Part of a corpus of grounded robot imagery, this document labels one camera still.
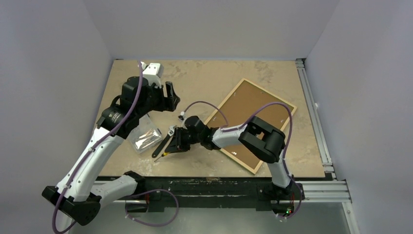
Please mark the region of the yellow handled screwdriver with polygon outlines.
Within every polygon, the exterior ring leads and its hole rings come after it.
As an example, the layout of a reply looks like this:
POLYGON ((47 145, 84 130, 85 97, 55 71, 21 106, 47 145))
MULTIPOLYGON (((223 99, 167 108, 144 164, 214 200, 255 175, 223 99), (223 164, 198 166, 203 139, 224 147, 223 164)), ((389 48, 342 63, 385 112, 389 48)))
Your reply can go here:
POLYGON ((169 153, 163 153, 161 154, 157 159, 154 160, 154 162, 157 162, 158 160, 160 160, 161 158, 167 156, 169 153))

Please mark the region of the green picture frame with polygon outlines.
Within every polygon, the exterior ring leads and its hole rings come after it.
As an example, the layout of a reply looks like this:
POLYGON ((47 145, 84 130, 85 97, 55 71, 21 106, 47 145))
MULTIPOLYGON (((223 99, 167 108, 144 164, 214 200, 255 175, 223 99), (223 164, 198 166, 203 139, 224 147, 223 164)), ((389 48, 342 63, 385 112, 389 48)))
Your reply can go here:
MULTIPOLYGON (((209 127, 229 127, 243 124, 254 112, 262 106, 274 102, 275 105, 266 107, 257 116, 272 124, 283 132, 287 132, 290 118, 286 109, 278 102, 285 103, 292 114, 298 109, 296 101, 290 102, 280 91, 270 91, 264 85, 258 85, 242 78, 234 83, 224 83, 212 86, 212 91, 204 98, 215 105, 201 119, 209 127)), ((243 145, 228 146, 208 155, 217 170, 216 176, 254 176, 264 167, 243 145)))

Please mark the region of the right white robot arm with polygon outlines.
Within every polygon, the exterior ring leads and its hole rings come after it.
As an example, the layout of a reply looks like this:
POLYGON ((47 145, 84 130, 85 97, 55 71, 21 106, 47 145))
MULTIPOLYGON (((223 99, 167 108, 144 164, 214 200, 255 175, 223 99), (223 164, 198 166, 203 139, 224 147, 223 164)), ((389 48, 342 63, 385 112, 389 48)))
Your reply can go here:
POLYGON ((285 134, 259 117, 231 128, 208 127, 197 116, 187 118, 182 127, 176 127, 164 156, 190 150, 200 144, 207 150, 243 145, 257 159, 265 162, 271 173, 274 194, 279 198, 302 198, 302 189, 289 172, 285 154, 285 134))

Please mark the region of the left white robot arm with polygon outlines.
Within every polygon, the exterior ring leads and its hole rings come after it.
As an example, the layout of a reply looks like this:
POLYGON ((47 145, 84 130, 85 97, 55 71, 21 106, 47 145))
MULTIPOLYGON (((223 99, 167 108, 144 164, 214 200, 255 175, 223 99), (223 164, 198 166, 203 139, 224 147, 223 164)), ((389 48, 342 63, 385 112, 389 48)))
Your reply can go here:
POLYGON ((151 111, 172 112, 179 102, 170 81, 162 85, 158 78, 154 81, 143 76, 127 79, 121 94, 102 112, 87 147, 72 169, 56 186, 47 186, 42 192, 55 207, 53 229, 57 228, 58 213, 71 218, 74 224, 85 226, 100 209, 118 199, 148 199, 150 192, 145 179, 133 171, 99 186, 94 182, 115 150, 139 125, 141 117, 151 111))

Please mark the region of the black adjustable wrench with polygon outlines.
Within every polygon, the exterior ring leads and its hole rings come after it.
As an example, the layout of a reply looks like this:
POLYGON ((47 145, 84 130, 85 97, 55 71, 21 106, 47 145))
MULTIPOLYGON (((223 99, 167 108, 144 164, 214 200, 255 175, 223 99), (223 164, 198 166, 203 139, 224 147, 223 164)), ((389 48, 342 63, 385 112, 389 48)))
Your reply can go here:
POLYGON ((169 130, 167 132, 167 135, 165 136, 165 138, 161 141, 161 143, 157 146, 157 148, 152 153, 152 155, 151 155, 152 158, 157 158, 159 156, 159 154, 161 153, 163 148, 166 146, 166 144, 168 143, 170 138, 173 136, 176 127, 177 127, 176 125, 169 126, 169 130))

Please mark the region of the clear plastic organizer box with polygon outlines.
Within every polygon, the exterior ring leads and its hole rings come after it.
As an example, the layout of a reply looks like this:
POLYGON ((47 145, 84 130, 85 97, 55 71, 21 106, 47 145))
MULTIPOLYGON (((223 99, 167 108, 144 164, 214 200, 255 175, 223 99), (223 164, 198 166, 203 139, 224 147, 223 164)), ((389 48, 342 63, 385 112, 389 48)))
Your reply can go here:
POLYGON ((139 119, 139 125, 132 129, 127 137, 127 141, 138 154, 155 146, 162 139, 163 136, 160 129, 153 123, 149 114, 139 119))

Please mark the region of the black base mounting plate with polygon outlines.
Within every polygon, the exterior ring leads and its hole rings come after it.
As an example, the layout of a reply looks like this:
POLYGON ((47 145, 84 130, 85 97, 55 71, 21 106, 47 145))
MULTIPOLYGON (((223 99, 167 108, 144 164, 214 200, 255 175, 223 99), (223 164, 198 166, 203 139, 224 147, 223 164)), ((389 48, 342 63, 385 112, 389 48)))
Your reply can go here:
POLYGON ((234 208, 291 214, 305 198, 302 184, 287 188, 269 177, 161 177, 139 180, 135 195, 122 195, 127 204, 141 203, 148 212, 165 208, 234 208))

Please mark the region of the front aluminium rail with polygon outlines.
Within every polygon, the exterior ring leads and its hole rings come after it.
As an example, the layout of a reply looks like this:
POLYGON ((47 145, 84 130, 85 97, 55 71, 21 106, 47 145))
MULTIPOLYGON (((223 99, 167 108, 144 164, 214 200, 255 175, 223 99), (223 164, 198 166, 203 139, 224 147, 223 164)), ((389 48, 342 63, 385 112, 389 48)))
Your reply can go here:
MULTIPOLYGON (((344 181, 298 181, 304 189, 305 198, 302 202, 345 202, 350 199, 347 185, 344 181)), ((92 188, 79 201, 96 201, 101 206, 113 202, 122 195, 135 195, 139 182, 134 179, 121 181, 113 178, 111 181, 92 183, 92 188)))

